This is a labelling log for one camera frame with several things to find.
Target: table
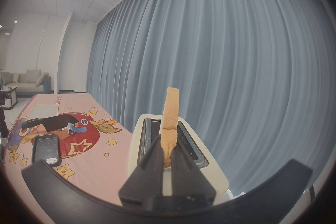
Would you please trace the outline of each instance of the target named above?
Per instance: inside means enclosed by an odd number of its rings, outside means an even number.
[[[78,119],[79,127],[87,129],[86,132],[60,138],[61,163],[54,167],[55,171],[83,191],[121,205],[118,191],[127,177],[132,134],[87,93],[38,94],[20,113],[7,138],[4,153],[5,174],[17,195],[43,223],[54,223],[36,202],[21,175],[21,170],[31,164],[34,137],[45,134],[40,125],[21,130],[22,122],[31,114],[50,116],[54,111],[73,115]],[[64,137],[63,131],[53,133]]]
[[[2,105],[3,109],[12,109],[18,103],[18,100],[16,98],[16,88],[17,87],[12,87],[12,89],[6,90],[4,87],[4,90],[0,91],[12,96],[12,99],[6,99],[6,103]]]

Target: star pattern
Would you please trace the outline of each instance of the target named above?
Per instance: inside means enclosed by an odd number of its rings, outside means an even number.
[[[110,125],[116,125],[118,122],[115,120],[115,119],[110,119],[110,120],[107,120],[106,121],[107,122],[107,124],[110,124]]]
[[[91,116],[91,115],[96,115],[96,113],[97,113],[98,111],[92,111],[92,110],[89,110],[89,111],[86,111],[86,112],[84,112],[84,114],[86,115],[86,116]]]
[[[25,165],[25,164],[27,164],[27,160],[28,159],[26,159],[24,156],[22,156],[22,160],[21,160],[22,166]]]
[[[68,163],[63,166],[57,166],[57,173],[65,180],[67,180],[69,176],[73,176],[75,174],[72,170],[70,170]]]
[[[106,144],[110,145],[110,146],[113,146],[113,145],[118,144],[118,143],[116,142],[115,139],[112,139],[112,140],[108,139],[108,142]]]
[[[9,155],[10,155],[9,161],[16,163],[16,159],[19,157],[20,154],[17,154],[16,150],[13,150],[13,152],[10,152]]]
[[[70,143],[71,146],[71,150],[69,151],[69,155],[75,155],[75,154],[79,154],[84,152],[89,146],[91,146],[92,143],[87,143],[86,139],[84,139],[82,142],[80,143]]]

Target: sofa cushion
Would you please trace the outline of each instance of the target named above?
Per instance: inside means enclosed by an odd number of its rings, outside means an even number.
[[[43,84],[36,87],[35,83],[9,83],[6,85],[7,87],[17,87],[17,93],[44,93]]]
[[[41,70],[29,70],[26,71],[26,83],[36,83],[41,75]]]
[[[19,83],[19,77],[20,77],[20,74],[14,74],[13,83]]]
[[[0,75],[1,75],[2,82],[4,85],[7,85],[8,83],[13,82],[13,77],[10,74],[10,72],[1,72]]]
[[[26,74],[21,74],[20,73],[19,83],[26,83]]]
[[[40,86],[41,84],[43,84],[43,80],[49,75],[48,72],[45,72],[45,73],[41,73],[40,77],[38,80],[36,80],[36,87]]]

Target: yellow pillow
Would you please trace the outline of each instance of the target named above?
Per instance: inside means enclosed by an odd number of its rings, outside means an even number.
[[[19,83],[19,76],[20,74],[14,74],[13,83]]]

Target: cartoon character print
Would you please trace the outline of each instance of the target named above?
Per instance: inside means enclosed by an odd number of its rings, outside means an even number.
[[[59,149],[62,159],[77,156],[91,149],[99,140],[100,132],[105,134],[112,134],[120,132],[121,129],[113,127],[117,121],[115,119],[94,121],[90,115],[84,113],[64,113],[69,114],[77,119],[74,124],[76,128],[85,127],[86,131],[81,133],[69,134],[67,128],[47,132],[43,125],[38,125],[33,128],[21,130],[22,122],[25,118],[17,119],[12,131],[7,138],[7,148],[10,151],[17,150],[20,144],[31,141],[37,135],[42,134],[57,134],[59,138]]]

